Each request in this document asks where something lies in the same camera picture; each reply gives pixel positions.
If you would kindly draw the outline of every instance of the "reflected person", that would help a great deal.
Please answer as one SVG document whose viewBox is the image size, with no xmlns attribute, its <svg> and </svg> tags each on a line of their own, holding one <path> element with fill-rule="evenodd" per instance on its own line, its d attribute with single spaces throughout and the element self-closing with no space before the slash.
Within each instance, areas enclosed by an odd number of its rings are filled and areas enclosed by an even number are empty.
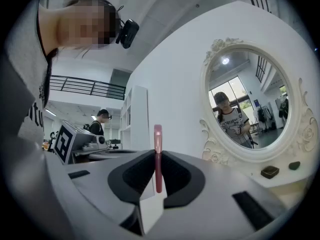
<svg viewBox="0 0 320 240">
<path fill-rule="evenodd" d="M 251 126 L 246 113 L 240 108 L 232 108 L 224 92 L 217 92 L 213 98 L 219 107 L 217 121 L 224 132 L 236 143 L 252 149 L 249 135 Z"/>
</svg>

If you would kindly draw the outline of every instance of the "strap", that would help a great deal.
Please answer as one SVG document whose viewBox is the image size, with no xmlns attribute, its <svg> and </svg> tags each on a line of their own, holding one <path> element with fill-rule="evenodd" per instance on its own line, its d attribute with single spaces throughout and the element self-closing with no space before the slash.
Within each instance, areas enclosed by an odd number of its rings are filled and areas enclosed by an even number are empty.
<svg viewBox="0 0 320 240">
<path fill-rule="evenodd" d="M 93 125 L 93 124 L 99 124 L 99 132 L 101 131 L 101 124 L 98 122 L 98 121 L 93 121 L 90 125 L 90 127 Z"/>
<path fill-rule="evenodd" d="M 242 112 L 241 109 L 239 107 L 236 108 L 236 111 L 238 111 L 239 117 L 242 118 Z"/>
</svg>

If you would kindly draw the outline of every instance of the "dark hair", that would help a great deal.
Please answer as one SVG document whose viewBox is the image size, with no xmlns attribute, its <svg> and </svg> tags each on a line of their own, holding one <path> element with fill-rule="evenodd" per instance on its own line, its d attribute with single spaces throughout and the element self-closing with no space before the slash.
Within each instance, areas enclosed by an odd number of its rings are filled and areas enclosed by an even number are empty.
<svg viewBox="0 0 320 240">
<path fill-rule="evenodd" d="M 216 105 L 218 106 L 218 103 L 224 101 L 224 100 L 229 100 L 228 96 L 220 91 L 220 92 L 217 92 L 214 96 L 213 96 L 213 99 L 214 99 L 214 102 L 216 103 Z M 223 114 L 222 114 L 222 109 L 219 107 L 218 108 L 218 122 L 222 122 L 223 120 Z"/>
<path fill-rule="evenodd" d="M 108 110 L 106 110 L 106 109 L 101 109 L 96 116 L 99 117 L 99 116 L 101 116 L 101 115 L 103 115 L 103 114 L 108 114 L 108 115 L 109 115 Z"/>
<path fill-rule="evenodd" d="M 77 4 L 78 2 L 82 1 L 92 1 L 92 0 L 70 0 L 65 7 L 68 6 L 73 6 Z M 108 12 L 108 18 L 109 18 L 109 25 L 111 27 L 114 27 L 113 29 L 110 29 L 110 33 L 112 33 L 112 36 L 103 38 L 102 43 L 103 44 L 109 44 L 111 43 L 110 39 L 111 38 L 116 38 L 116 35 L 119 33 L 120 28 L 121 28 L 121 20 L 118 14 L 118 11 L 116 8 L 107 0 L 96 0 L 98 3 L 103 4 L 103 6 L 108 7 L 108 10 L 105 10 L 104 13 Z M 44 80 L 44 107 L 46 107 L 48 100 L 49 100 L 49 93 L 50 93 L 50 77 L 52 74 L 52 60 L 54 57 L 56 57 L 59 53 L 58 48 L 53 49 L 47 56 L 46 56 L 46 61 L 48 62 L 48 67 L 46 70 L 46 76 Z"/>
</svg>

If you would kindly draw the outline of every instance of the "carved rose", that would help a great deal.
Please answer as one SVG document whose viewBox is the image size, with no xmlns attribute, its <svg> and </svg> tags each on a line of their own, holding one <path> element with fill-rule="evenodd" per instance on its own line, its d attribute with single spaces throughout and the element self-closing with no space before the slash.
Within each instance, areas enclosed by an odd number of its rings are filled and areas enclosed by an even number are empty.
<svg viewBox="0 0 320 240">
<path fill-rule="evenodd" d="M 206 52 L 206 56 L 205 56 L 205 60 L 204 61 L 208 61 L 210 59 L 212 52 L 211 51 L 207 51 Z"/>
<path fill-rule="evenodd" d="M 211 50 L 213 52 L 218 52 L 223 46 L 225 42 L 222 39 L 214 40 L 213 44 L 211 45 Z"/>
<path fill-rule="evenodd" d="M 313 133 L 310 126 L 308 126 L 307 128 L 304 129 L 304 131 L 302 133 L 302 138 L 305 142 L 309 142 L 313 136 L 314 136 L 314 133 Z"/>
<path fill-rule="evenodd" d="M 212 152 L 213 155 L 211 156 L 211 161 L 214 163 L 219 163 L 221 158 L 220 158 L 220 154 L 216 153 L 216 152 Z"/>
</svg>

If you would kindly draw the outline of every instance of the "small dark stone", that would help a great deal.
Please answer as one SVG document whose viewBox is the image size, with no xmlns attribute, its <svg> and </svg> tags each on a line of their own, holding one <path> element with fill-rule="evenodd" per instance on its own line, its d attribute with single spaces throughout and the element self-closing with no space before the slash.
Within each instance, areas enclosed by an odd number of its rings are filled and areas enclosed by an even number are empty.
<svg viewBox="0 0 320 240">
<path fill-rule="evenodd" d="M 300 162 L 299 161 L 289 163 L 289 169 L 290 170 L 296 170 L 296 169 L 299 168 L 299 166 L 300 166 Z"/>
</svg>

